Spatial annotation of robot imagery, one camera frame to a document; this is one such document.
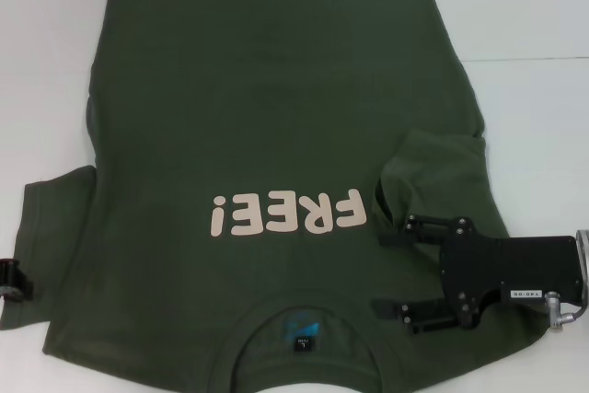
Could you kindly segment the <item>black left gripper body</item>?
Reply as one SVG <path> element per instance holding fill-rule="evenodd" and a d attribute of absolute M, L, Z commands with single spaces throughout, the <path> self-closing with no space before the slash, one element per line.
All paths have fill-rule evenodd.
<path fill-rule="evenodd" d="M 0 280 L 2 287 L 20 287 L 19 261 L 14 259 L 1 259 Z"/>

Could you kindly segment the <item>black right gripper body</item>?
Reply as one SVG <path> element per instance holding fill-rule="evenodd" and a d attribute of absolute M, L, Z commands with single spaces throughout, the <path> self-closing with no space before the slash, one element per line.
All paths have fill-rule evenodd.
<path fill-rule="evenodd" d="M 549 327 L 561 329 L 583 315 L 583 233 L 574 237 L 482 235 L 471 219 L 440 247 L 445 302 L 462 328 L 478 325 L 495 304 L 542 305 Z"/>

